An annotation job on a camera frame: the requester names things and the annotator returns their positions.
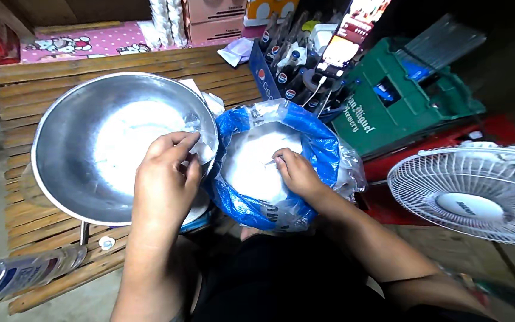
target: blue plastic sack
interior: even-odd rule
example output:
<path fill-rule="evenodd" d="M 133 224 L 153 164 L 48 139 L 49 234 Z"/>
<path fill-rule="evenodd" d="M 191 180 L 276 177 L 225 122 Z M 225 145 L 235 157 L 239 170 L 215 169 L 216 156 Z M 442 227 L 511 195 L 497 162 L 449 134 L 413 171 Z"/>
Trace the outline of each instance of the blue plastic sack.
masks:
<path fill-rule="evenodd" d="M 338 179 L 340 163 L 337 136 L 312 113 L 287 100 L 278 99 L 239 106 L 219 115 L 216 119 L 218 152 L 204 182 L 204 189 L 220 209 L 239 223 L 261 230 L 307 230 L 317 212 L 298 195 L 290 193 L 286 200 L 269 205 L 239 194 L 220 173 L 232 135 L 275 121 L 301 133 L 302 155 L 311 162 L 321 181 L 333 187 Z"/>

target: fan grille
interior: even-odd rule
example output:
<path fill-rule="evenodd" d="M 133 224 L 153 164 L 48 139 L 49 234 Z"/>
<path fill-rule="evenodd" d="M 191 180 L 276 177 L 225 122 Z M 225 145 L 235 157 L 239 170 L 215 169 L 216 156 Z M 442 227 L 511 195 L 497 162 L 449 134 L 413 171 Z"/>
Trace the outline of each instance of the fan grille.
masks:
<path fill-rule="evenodd" d="M 437 225 L 515 244 L 515 152 L 446 149 L 449 150 L 453 152 L 437 150 L 434 154 L 410 157 L 393 167 L 388 181 L 394 198 Z M 471 194 L 494 201 L 504 209 L 502 220 L 487 221 L 446 211 L 436 202 L 445 193 Z"/>

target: hello kitty print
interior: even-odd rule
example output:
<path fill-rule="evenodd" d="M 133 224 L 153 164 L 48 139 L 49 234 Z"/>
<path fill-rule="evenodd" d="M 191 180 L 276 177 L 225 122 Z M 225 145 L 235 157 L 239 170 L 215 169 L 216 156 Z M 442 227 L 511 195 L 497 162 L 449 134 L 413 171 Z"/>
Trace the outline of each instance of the hello kitty print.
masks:
<path fill-rule="evenodd" d="M 62 34 L 36 34 L 31 44 L 21 45 L 21 62 L 50 62 L 129 55 L 158 51 L 147 46 L 136 21 L 116 27 Z"/>

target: pink box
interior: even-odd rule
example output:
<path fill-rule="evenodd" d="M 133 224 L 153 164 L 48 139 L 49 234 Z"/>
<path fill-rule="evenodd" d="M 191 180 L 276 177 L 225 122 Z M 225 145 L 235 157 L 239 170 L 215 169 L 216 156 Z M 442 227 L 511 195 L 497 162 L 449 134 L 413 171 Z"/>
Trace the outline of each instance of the pink box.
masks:
<path fill-rule="evenodd" d="M 214 40 L 234 40 L 241 36 L 244 27 L 244 17 L 218 21 L 189 24 L 187 22 L 188 38 L 193 44 L 202 44 Z"/>
<path fill-rule="evenodd" d="M 185 14 L 193 24 L 243 17 L 247 0 L 183 0 Z"/>

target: green crate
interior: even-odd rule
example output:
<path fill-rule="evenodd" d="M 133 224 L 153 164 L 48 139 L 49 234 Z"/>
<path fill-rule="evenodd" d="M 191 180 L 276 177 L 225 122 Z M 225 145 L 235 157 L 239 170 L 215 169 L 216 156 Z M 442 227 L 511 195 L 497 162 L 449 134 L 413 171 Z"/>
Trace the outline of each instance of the green crate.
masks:
<path fill-rule="evenodd" d="M 437 73 L 439 79 L 426 86 L 427 94 L 407 76 L 408 72 L 389 49 L 390 41 L 389 38 L 379 41 L 348 73 L 346 78 L 352 94 L 344 103 L 344 113 L 332 121 L 336 133 L 362 157 L 389 152 L 407 137 L 486 111 L 479 101 L 471 98 L 468 87 L 450 73 L 449 67 Z M 373 90 L 383 81 L 398 94 L 397 101 L 388 106 Z"/>

